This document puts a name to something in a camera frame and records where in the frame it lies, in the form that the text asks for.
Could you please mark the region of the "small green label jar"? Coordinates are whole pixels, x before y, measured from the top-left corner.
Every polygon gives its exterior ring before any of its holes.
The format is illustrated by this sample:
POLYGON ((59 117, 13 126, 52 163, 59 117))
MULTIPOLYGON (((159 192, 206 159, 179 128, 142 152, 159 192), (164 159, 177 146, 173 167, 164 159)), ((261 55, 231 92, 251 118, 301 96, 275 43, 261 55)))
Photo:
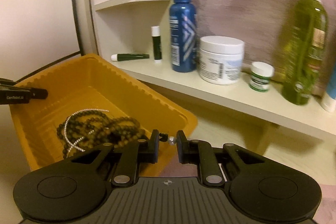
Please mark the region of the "small green label jar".
POLYGON ((264 62, 254 61, 251 64, 249 87, 257 92, 267 92, 274 75, 274 67, 264 62))

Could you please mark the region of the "blue white tube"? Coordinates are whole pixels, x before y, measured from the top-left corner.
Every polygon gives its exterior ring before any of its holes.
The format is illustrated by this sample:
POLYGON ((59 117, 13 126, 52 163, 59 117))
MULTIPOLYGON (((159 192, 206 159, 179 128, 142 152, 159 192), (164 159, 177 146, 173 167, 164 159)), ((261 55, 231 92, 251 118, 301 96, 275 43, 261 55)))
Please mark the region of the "blue white tube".
POLYGON ((335 111, 336 106, 336 66, 334 66, 333 72, 330 76, 326 90, 321 100, 321 106, 329 113, 335 111))

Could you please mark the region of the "white cream jar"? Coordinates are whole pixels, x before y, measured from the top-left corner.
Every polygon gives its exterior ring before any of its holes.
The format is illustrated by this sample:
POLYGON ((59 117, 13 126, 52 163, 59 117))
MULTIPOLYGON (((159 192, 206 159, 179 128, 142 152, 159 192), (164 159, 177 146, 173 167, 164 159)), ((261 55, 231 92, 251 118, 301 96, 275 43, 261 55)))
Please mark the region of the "white cream jar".
POLYGON ((245 43, 227 36, 203 36, 199 45, 199 75, 208 83, 230 85, 238 82, 245 43))

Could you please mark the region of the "small pearl earring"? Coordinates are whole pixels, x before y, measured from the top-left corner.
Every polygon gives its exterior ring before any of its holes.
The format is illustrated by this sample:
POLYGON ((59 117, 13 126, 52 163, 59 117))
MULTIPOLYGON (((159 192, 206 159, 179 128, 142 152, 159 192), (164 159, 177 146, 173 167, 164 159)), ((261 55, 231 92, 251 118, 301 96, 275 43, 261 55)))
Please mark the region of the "small pearl earring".
POLYGON ((175 145, 177 142, 176 137, 164 133, 159 134, 159 141, 169 143, 170 145, 175 145))

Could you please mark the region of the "green lip balm stick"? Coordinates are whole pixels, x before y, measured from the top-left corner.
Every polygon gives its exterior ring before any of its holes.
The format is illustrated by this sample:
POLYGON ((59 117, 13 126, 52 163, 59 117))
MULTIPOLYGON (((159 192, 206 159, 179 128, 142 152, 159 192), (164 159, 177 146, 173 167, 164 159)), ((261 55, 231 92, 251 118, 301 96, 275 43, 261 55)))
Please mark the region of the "green lip balm stick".
POLYGON ((151 26, 151 37, 153 42, 154 61, 156 63, 160 63, 162 61, 162 50, 161 50, 161 33, 159 26, 151 26))

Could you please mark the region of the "dark green small tube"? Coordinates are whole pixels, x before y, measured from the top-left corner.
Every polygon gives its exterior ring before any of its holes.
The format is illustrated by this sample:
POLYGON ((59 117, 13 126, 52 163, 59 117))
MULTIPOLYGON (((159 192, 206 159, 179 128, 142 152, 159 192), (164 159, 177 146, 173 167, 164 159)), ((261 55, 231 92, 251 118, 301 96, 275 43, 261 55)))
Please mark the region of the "dark green small tube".
POLYGON ((150 58, 150 55, 147 53, 118 53, 118 54, 113 54, 110 57, 110 59, 113 62, 142 60, 142 59, 149 59, 149 58, 150 58))

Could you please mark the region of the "green oil spray bottle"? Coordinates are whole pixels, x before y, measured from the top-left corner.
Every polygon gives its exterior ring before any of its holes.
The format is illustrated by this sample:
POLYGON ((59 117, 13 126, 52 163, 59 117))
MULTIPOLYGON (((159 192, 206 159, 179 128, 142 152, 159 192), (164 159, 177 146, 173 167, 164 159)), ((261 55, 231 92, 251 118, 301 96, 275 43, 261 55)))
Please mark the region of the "green oil spray bottle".
POLYGON ((322 0, 299 0, 294 6, 286 45, 282 95, 295 105, 308 103, 318 79, 328 29, 322 0))

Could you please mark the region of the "orange plastic tray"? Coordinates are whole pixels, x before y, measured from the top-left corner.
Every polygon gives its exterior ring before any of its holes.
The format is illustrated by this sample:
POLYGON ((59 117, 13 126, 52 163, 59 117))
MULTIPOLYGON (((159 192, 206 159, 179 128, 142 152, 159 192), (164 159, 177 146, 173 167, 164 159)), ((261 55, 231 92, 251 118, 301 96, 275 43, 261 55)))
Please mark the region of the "orange plastic tray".
POLYGON ((190 135, 197 127, 194 114, 127 75, 95 54, 49 67, 18 86, 46 89, 44 100, 10 106, 15 131, 31 170, 63 158, 56 128, 83 109, 103 109, 110 117, 132 117, 150 135, 153 130, 174 136, 190 135))

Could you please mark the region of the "blue spray bottle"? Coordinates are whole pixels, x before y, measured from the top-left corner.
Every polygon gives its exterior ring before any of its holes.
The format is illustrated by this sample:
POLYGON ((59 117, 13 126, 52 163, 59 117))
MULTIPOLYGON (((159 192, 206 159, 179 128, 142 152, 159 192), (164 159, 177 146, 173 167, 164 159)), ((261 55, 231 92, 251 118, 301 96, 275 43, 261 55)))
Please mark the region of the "blue spray bottle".
POLYGON ((171 65, 180 73, 197 68, 197 24, 195 6, 191 0, 173 0, 169 9, 171 65))

